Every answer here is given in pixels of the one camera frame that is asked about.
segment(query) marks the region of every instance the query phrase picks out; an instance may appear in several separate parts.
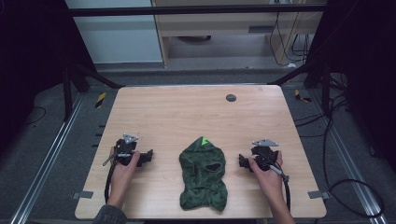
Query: metal frame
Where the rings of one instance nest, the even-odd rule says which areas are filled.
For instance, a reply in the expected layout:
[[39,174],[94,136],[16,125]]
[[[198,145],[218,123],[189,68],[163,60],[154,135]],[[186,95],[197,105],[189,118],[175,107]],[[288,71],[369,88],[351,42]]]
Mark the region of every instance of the metal frame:
[[[319,100],[320,97],[318,96],[318,93],[315,90],[309,90],[309,92],[313,96],[312,98],[313,101],[315,102],[315,105],[317,106],[318,111],[322,113],[323,110],[322,107],[320,106],[320,100]],[[322,120],[325,123],[325,125],[328,124],[328,121],[326,119],[322,119]],[[332,142],[334,143],[334,147],[338,154],[338,157],[340,158],[340,161],[343,164],[348,177],[365,183],[366,181],[364,180],[361,171],[359,170],[356,163],[352,160],[352,157],[347,151],[347,147],[344,145],[344,142],[340,134],[337,132],[334,126],[330,129],[329,134],[330,134],[330,138],[332,139]],[[353,187],[359,199],[361,200],[361,204],[363,205],[363,208],[367,215],[373,216],[381,210],[381,208],[378,205],[378,202],[375,199],[374,194],[368,188],[359,184],[353,184]],[[380,217],[370,218],[370,221],[373,224],[388,223],[384,214],[382,214]]]
[[137,16],[210,13],[254,13],[254,12],[310,12],[324,11],[326,4],[276,4],[276,5],[228,5],[191,7],[119,7],[119,8],[70,8],[47,10],[45,13],[72,17]]
[[32,211],[33,206],[35,205],[35,201],[37,200],[38,195],[44,187],[44,184],[47,180],[48,175],[50,174],[50,170],[52,169],[53,164],[58,157],[59,152],[64,144],[64,140],[70,132],[71,127],[76,119],[78,111],[81,108],[82,101],[84,99],[85,93],[79,93],[78,97],[74,104],[73,113],[70,116],[70,119],[64,121],[60,131],[55,137],[55,140],[52,143],[52,146],[49,149],[49,153],[41,164],[40,169],[38,170],[32,185],[26,192],[20,206],[17,211],[11,218],[10,223],[25,223],[27,218],[29,217],[30,212]]

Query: wire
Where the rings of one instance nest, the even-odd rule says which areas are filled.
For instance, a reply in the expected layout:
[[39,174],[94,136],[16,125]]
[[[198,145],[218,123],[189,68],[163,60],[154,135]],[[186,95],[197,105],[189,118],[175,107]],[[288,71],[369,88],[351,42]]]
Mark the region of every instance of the wire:
[[[332,112],[333,112],[335,109],[338,109],[341,105],[344,105],[344,104],[346,103],[346,101],[342,101],[342,102],[338,103],[337,105],[334,105],[334,102],[335,102],[335,99],[336,99],[336,98],[334,98],[334,100],[332,101],[332,105],[331,105],[331,111],[332,111]],[[377,214],[374,214],[374,215],[367,215],[367,214],[361,213],[361,212],[359,212],[359,211],[357,211],[357,210],[351,208],[350,206],[346,205],[346,204],[345,204],[342,200],[340,200],[334,193],[332,194],[332,196],[334,197],[334,199],[335,199],[337,202],[339,202],[339,203],[340,203],[341,205],[343,205],[348,211],[350,211],[351,213],[353,213],[353,214],[355,214],[355,215],[358,215],[358,216],[360,216],[360,217],[368,217],[368,218],[380,217],[380,216],[383,214],[384,209],[385,209],[385,205],[384,205],[383,199],[381,198],[381,196],[379,195],[379,193],[378,193],[377,191],[375,191],[375,190],[374,190],[371,186],[369,186],[368,184],[366,184],[366,183],[364,183],[364,182],[362,182],[362,181],[360,181],[360,180],[357,180],[357,179],[343,179],[343,180],[340,180],[340,181],[336,182],[336,183],[333,184],[333,185],[330,185],[330,181],[329,181],[329,177],[328,177],[327,169],[326,169],[326,141],[327,141],[328,132],[330,131],[330,128],[331,128],[331,127],[332,127],[332,118],[329,118],[328,124],[327,124],[327,126],[326,126],[326,130],[325,130],[324,138],[323,138],[323,145],[322,145],[322,148],[323,148],[323,154],[322,154],[323,174],[324,174],[325,182],[326,182],[327,188],[329,189],[329,192],[332,193],[332,191],[334,190],[335,187],[337,187],[338,185],[340,185],[340,184],[342,184],[342,183],[346,183],[346,182],[356,182],[356,183],[362,184],[362,185],[366,186],[367,188],[369,188],[369,189],[372,191],[372,193],[376,196],[376,198],[379,199],[379,201],[380,201],[380,205],[379,205],[379,206],[380,206],[381,209],[380,209],[380,211],[379,211]]]
[[341,80],[339,80],[339,79],[337,79],[337,78],[335,78],[333,76],[330,76],[330,79],[333,82],[332,86],[335,87],[337,90],[340,90],[340,91],[346,91],[347,90],[347,85],[344,84],[344,80],[343,80],[342,76],[340,78]]
[[323,113],[316,114],[316,115],[310,115],[310,116],[305,117],[305,118],[303,118],[303,119],[295,119],[294,122],[295,122],[295,121],[299,121],[299,120],[309,119],[309,118],[316,117],[316,116],[320,116],[320,115],[323,115]]
[[300,40],[300,36],[296,35],[294,37],[293,43],[291,44],[291,53],[293,53],[295,56],[302,56],[302,54],[296,54],[295,53],[296,51],[298,51],[298,52],[302,51],[301,49],[294,49],[294,45],[295,45],[295,43],[297,41],[297,38],[299,38],[299,40]]
[[309,35],[305,35],[305,42],[304,42],[304,51],[303,51],[303,63],[304,60],[308,57],[309,53]]
[[309,20],[309,19],[313,18],[314,16],[316,16],[317,14],[318,14],[318,12],[315,12],[313,15],[310,15],[309,17],[302,18],[302,20],[303,20],[303,21]]
[[[293,23],[293,26],[292,26],[292,27],[294,27],[294,25],[295,25],[296,22],[297,22],[297,19],[294,20],[294,23]],[[272,30],[271,35],[270,35],[270,38],[269,38],[271,50],[272,50],[274,56],[275,56],[275,51],[274,51],[274,48],[273,48],[273,46],[272,46],[272,37],[273,37],[274,31],[275,31],[276,28],[277,28],[277,32],[278,32],[278,34],[279,34],[280,43],[282,44],[283,53],[285,54],[286,58],[288,58],[292,63],[300,62],[301,60],[291,59],[291,58],[288,56],[288,53],[286,52],[285,43],[283,42],[282,35],[281,35],[280,29],[279,29],[279,12],[276,13],[276,21],[275,21],[275,24],[274,24],[274,29]],[[275,57],[275,61],[276,61],[276,63],[277,63],[278,65],[281,65],[281,66],[285,66],[285,65],[286,65],[286,64],[282,64],[282,63],[278,62],[276,57]]]
[[324,135],[324,133],[323,134],[318,134],[318,135],[299,135],[299,137],[301,137],[301,138],[304,138],[304,137],[310,138],[310,137],[321,137],[323,135]]
[[40,121],[41,119],[43,119],[43,118],[44,118],[44,116],[46,116],[46,114],[47,114],[47,110],[46,110],[44,107],[42,107],[42,106],[35,106],[35,107],[33,107],[33,108],[42,109],[42,110],[44,111],[44,113],[41,115],[41,117],[40,117],[40,118],[38,118],[38,119],[36,119],[36,120],[34,120],[34,121],[26,122],[26,123],[25,123],[26,125],[29,125],[29,124],[33,124],[33,123],[39,122],[39,121]]
[[313,123],[313,122],[315,122],[316,120],[323,118],[324,116],[325,116],[324,114],[321,114],[320,116],[318,116],[318,117],[316,117],[316,118],[314,118],[314,119],[311,119],[311,120],[309,120],[309,121],[307,121],[307,122],[304,122],[304,123],[301,123],[301,124],[296,124],[295,126],[296,126],[296,127],[301,127],[301,126],[304,126],[304,125]]
[[116,168],[118,161],[114,160],[111,163],[110,169],[108,170],[108,175],[107,175],[107,179],[106,179],[106,186],[105,186],[105,202],[107,203],[108,200],[108,191],[110,189],[110,184],[111,184],[111,177],[113,176],[114,173],[114,169]]

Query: wooden table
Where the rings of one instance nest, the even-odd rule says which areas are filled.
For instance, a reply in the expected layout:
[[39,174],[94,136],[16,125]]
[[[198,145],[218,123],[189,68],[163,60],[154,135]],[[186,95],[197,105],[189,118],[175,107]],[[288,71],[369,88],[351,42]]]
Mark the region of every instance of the wooden table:
[[[226,96],[234,94],[236,101]],[[261,218],[271,211],[257,180],[239,167],[238,154],[248,157],[252,141],[271,139],[282,150],[283,170],[290,176],[291,213],[294,217],[324,217],[321,199],[310,199],[317,190],[303,146],[278,86],[165,86],[119,90],[99,148],[92,163],[78,218],[94,218],[105,204],[104,188],[109,165],[103,166],[111,147],[123,133],[138,135],[141,152],[154,149],[151,162],[137,168],[123,211],[128,218]],[[223,212],[210,207],[184,211],[179,196],[184,189],[179,154],[198,137],[205,136],[221,148],[226,159],[222,178],[228,190]]]

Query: balaclava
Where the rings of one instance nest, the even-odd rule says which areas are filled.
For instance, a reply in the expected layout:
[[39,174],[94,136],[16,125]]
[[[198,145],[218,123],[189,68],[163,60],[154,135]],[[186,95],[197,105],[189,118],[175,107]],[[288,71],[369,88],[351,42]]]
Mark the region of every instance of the balaclava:
[[225,172],[225,158],[220,148],[200,137],[179,156],[183,170],[184,191],[180,206],[192,209],[213,206],[219,211],[227,204],[227,189],[221,178]]

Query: hand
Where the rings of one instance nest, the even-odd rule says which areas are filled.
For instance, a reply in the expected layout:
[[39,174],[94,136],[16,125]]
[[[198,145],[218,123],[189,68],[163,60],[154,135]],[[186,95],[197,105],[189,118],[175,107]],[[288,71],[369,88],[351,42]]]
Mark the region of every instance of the hand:
[[[282,177],[271,169],[263,171],[252,158],[249,158],[248,162],[259,181],[260,189],[268,200],[275,222],[295,223],[283,198]],[[283,164],[282,153],[280,151],[277,154],[276,162],[279,166]]]
[[[110,155],[113,155],[113,153],[114,148],[111,149]],[[111,191],[107,200],[108,205],[113,205],[122,209],[125,193],[128,191],[131,180],[134,177],[134,170],[139,158],[140,152],[136,150],[127,166],[120,163],[116,164],[113,176],[111,177]]]
[[[254,175],[259,181],[260,189],[268,198],[268,200],[283,200],[282,177],[271,169],[268,171],[263,171],[252,158],[248,158],[248,162],[250,168],[254,172]],[[277,153],[276,162],[279,164],[279,166],[282,166],[283,160],[281,151]]]

